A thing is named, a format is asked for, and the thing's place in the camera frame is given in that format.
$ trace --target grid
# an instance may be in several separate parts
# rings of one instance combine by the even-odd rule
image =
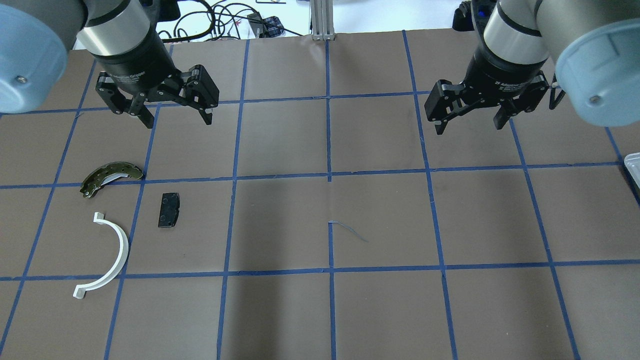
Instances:
[[[332,359],[338,359],[339,354],[337,352],[336,346],[336,312],[335,312],[335,274],[336,273],[348,273],[348,272],[396,272],[396,271],[433,271],[440,272],[442,274],[442,296],[444,298],[445,304],[445,312],[447,319],[447,326],[449,330],[449,340],[451,343],[451,352],[453,359],[458,358],[458,351],[456,348],[456,336],[454,331],[454,322],[452,319],[452,309],[449,298],[449,288],[447,283],[446,273],[448,270],[477,270],[477,269],[498,269],[498,268],[549,268],[552,274],[554,286],[556,288],[557,300],[561,308],[564,324],[566,327],[566,331],[569,337],[570,345],[573,351],[573,356],[576,359],[580,358],[579,349],[576,344],[575,338],[573,336],[571,321],[569,319],[566,306],[563,298],[563,291],[560,287],[560,283],[558,280],[558,276],[556,273],[556,268],[564,267],[564,266],[598,266],[598,265],[631,265],[631,264],[640,264],[640,259],[619,259],[619,260],[592,260],[592,261],[554,261],[552,256],[552,252],[550,246],[547,241],[547,235],[545,232],[545,226],[542,220],[542,216],[540,213],[540,209],[538,207],[538,201],[536,200],[536,194],[534,192],[534,188],[532,185],[531,177],[529,175],[529,169],[534,168],[563,168],[563,167],[620,167],[623,166],[623,157],[621,152],[616,144],[616,140],[614,139],[613,134],[608,128],[605,128],[607,136],[611,141],[611,145],[618,157],[617,161],[613,162],[601,162],[601,163],[577,163],[577,164],[564,164],[564,163],[555,163],[555,164],[537,164],[537,165],[529,165],[525,160],[525,156],[522,151],[522,146],[520,145],[520,141],[518,139],[518,132],[512,120],[510,120],[510,128],[513,134],[513,139],[516,144],[516,148],[518,150],[518,155],[520,157],[521,164],[519,165],[503,165],[503,166],[484,166],[484,167],[444,167],[444,168],[431,168],[429,166],[429,158],[428,152],[425,146],[423,128],[422,128],[422,120],[421,120],[421,109],[419,103],[419,95],[428,94],[429,91],[418,91],[415,74],[413,69],[412,56],[410,51],[409,42],[407,40],[406,32],[403,31],[403,40],[404,40],[404,48],[406,50],[406,59],[408,62],[408,67],[410,71],[410,77],[412,81],[412,91],[411,92],[396,92],[396,93],[380,93],[380,94],[351,94],[351,95],[331,95],[330,88],[330,47],[331,43],[325,43],[325,64],[326,64],[326,95],[324,97],[288,97],[288,98],[276,98],[276,99],[245,99],[244,98],[244,90],[246,84],[246,73],[247,73],[247,63],[250,52],[250,44],[251,41],[246,41],[245,49],[244,49],[244,63],[243,63],[243,77],[241,83],[241,93],[238,101],[221,101],[221,104],[238,104],[239,105],[239,113],[237,120],[237,131],[236,131],[236,146],[234,151],[234,162],[233,162],[233,175],[231,177],[215,177],[215,178],[184,178],[184,179],[151,179],[146,180],[142,179],[139,181],[119,181],[117,183],[112,184],[112,186],[121,186],[127,184],[139,184],[140,190],[138,194],[138,200],[136,203],[136,207],[134,210],[134,216],[132,220],[132,227],[130,231],[130,242],[133,243],[135,240],[135,230],[136,223],[138,219],[138,213],[140,211],[140,204],[142,202],[143,193],[145,190],[146,184],[157,184],[157,183],[182,183],[182,182],[213,182],[213,181],[228,181],[232,183],[232,195],[228,216],[228,231],[227,231],[227,244],[225,251],[225,265],[224,270],[219,272],[183,272],[183,273],[168,273],[168,274],[129,274],[127,272],[127,265],[124,266],[121,274],[117,277],[118,279],[118,290],[116,294],[116,300],[113,306],[113,315],[111,317],[111,323],[109,326],[109,335],[107,338],[107,346],[104,352],[104,359],[109,359],[109,352],[111,350],[111,341],[113,339],[113,333],[115,329],[115,324],[118,320],[118,308],[120,304],[120,298],[122,296],[122,289],[126,279],[151,279],[151,278],[184,278],[184,277],[221,277],[222,278],[222,287],[221,287],[221,302],[220,302],[220,316],[219,316],[219,324],[218,324],[218,334],[217,334],[217,359],[221,358],[221,349],[222,349],[222,338],[223,331],[225,329],[225,307],[227,301],[227,282],[229,277],[236,276],[264,276],[264,275],[290,275],[290,274],[329,274],[330,276],[330,324],[331,324],[331,354]],[[84,86],[83,96],[80,100],[80,103],[76,109],[65,109],[65,110],[42,110],[42,111],[32,111],[31,113],[75,113],[75,118],[70,128],[67,142],[60,159],[58,170],[56,172],[56,176],[54,178],[53,183],[51,184],[20,184],[20,185],[3,185],[0,186],[0,190],[8,190],[8,189],[21,189],[21,188],[50,188],[49,196],[44,208],[44,212],[42,213],[42,217],[38,226],[38,231],[36,233],[35,239],[33,241],[33,245],[31,247],[31,252],[29,253],[29,257],[22,273],[22,276],[19,277],[0,277],[0,281],[11,281],[11,282],[19,282],[18,290],[15,295],[15,300],[13,302],[13,306],[11,309],[11,313],[9,315],[9,319],[7,321],[6,327],[4,328],[3,337],[0,342],[0,354],[3,351],[4,344],[11,330],[13,316],[15,314],[16,308],[20,301],[20,295],[22,292],[22,288],[27,281],[58,281],[58,280],[83,280],[83,279],[97,279],[100,277],[98,274],[81,274],[81,275],[54,275],[54,276],[41,276],[41,275],[28,275],[29,268],[31,265],[31,260],[33,259],[33,255],[35,253],[36,247],[38,245],[38,240],[40,237],[40,233],[42,232],[42,227],[44,225],[45,219],[47,217],[47,212],[49,210],[49,205],[51,203],[54,192],[57,188],[64,187],[76,187],[79,186],[79,183],[59,183],[58,179],[60,177],[60,172],[62,170],[63,163],[65,161],[65,156],[67,155],[67,150],[69,148],[71,139],[74,134],[74,129],[77,124],[78,117],[85,111],[99,111],[99,110],[107,110],[107,108],[83,108],[84,98],[90,86],[90,80],[92,78],[92,74],[95,70],[95,62],[91,67],[91,71],[88,79],[86,80],[86,84]],[[331,100],[332,99],[344,99],[344,98],[355,98],[355,97],[393,97],[393,96],[402,96],[402,95],[412,95],[415,103],[415,111],[418,119],[418,130],[420,136],[420,144],[422,157],[424,160],[424,168],[407,168],[402,170],[368,170],[368,171],[358,171],[358,172],[334,172],[332,171],[332,151],[331,151]],[[241,130],[242,130],[242,119],[243,119],[243,106],[246,103],[251,102],[279,102],[279,101],[309,101],[309,100],[319,100],[324,99],[326,101],[326,135],[327,135],[327,171],[321,173],[306,173],[306,174],[277,174],[277,175],[264,175],[264,176],[238,176],[237,174],[237,164],[238,164],[238,153],[239,153],[239,145],[241,139]],[[159,119],[161,116],[161,110],[164,107],[172,107],[177,106],[176,104],[158,104],[153,105],[156,109],[156,119]],[[149,159],[152,153],[152,148],[154,144],[154,135],[156,128],[153,128],[150,133],[148,148],[145,160],[144,168],[148,168]],[[435,172],[468,172],[468,171],[484,171],[484,170],[506,170],[506,169],[519,169],[524,173],[527,187],[529,189],[529,195],[531,197],[531,202],[535,211],[536,219],[538,222],[538,227],[540,230],[540,234],[543,240],[543,244],[545,246],[547,261],[545,262],[534,262],[534,263],[487,263],[487,264],[447,264],[445,262],[444,253],[442,250],[442,242],[440,239],[440,228],[438,225],[438,213],[437,206],[434,197],[433,190],[433,181],[431,178],[432,173]],[[333,224],[328,224],[328,253],[329,259],[327,268],[304,268],[304,269],[294,269],[294,270],[265,270],[265,271],[230,271],[229,270],[229,262],[230,262],[230,252],[232,250],[232,228],[234,223],[234,208],[235,208],[235,199],[236,199],[236,189],[238,181],[251,181],[258,179],[281,179],[281,178],[295,178],[295,177],[326,177],[328,182],[333,180],[333,177],[339,176],[360,176],[360,175],[372,175],[372,174],[425,174],[426,176],[426,190],[429,194],[429,202],[430,202],[430,210],[433,217],[433,226],[435,229],[435,238],[436,238],[436,246],[438,252],[438,265],[424,265],[424,266],[368,266],[368,267],[336,267],[334,266],[334,256],[333,256]],[[640,197],[637,191],[634,189],[634,197],[640,206]]]

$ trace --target light blue joint cap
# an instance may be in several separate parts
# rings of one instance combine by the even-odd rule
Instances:
[[[42,21],[0,4],[0,113],[35,110],[67,67],[67,50]]]
[[[624,126],[640,120],[640,19],[582,35],[560,54],[556,76],[586,122]]]

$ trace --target robotic arm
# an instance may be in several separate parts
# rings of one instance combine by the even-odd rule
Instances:
[[[497,129],[534,111],[549,89],[540,70],[549,55],[585,121],[640,120],[640,0],[464,1],[454,28],[475,28],[480,42],[465,79],[437,81],[424,104],[439,135],[451,119],[477,108],[500,106]]]
[[[211,124],[211,108],[218,106],[220,94],[215,83],[201,65],[177,70],[156,33],[158,20],[173,20],[162,19],[160,6],[173,3],[177,10],[177,3],[145,3],[150,5],[143,7],[140,0],[0,0],[0,111],[21,113],[42,104],[64,73],[67,51],[77,37],[106,70],[95,88],[113,113],[136,116],[150,129],[154,117],[145,101],[173,101],[195,108]]]

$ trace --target metal post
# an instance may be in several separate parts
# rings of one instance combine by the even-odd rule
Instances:
[[[311,37],[314,40],[333,40],[333,0],[310,0]]]

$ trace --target white floor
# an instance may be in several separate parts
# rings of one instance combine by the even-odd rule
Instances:
[[[281,3],[259,4],[253,1],[221,1],[225,3],[247,4],[260,12],[263,18],[277,16],[287,29],[307,35],[309,31],[310,10],[308,1],[280,0]],[[377,31],[396,31],[414,29],[450,28],[453,11],[458,8],[461,0],[333,0],[333,21],[336,33],[370,33]],[[195,1],[181,1],[181,14],[204,10]],[[234,5],[230,7],[237,13],[244,7]],[[167,30],[173,34],[175,22],[158,24],[157,30]],[[187,34],[194,35],[205,31],[209,27],[206,14],[194,14],[180,23],[180,28]],[[241,38],[253,38],[254,35],[246,20],[239,24]],[[237,36],[235,29],[230,35]],[[76,49],[84,49],[76,44]]]

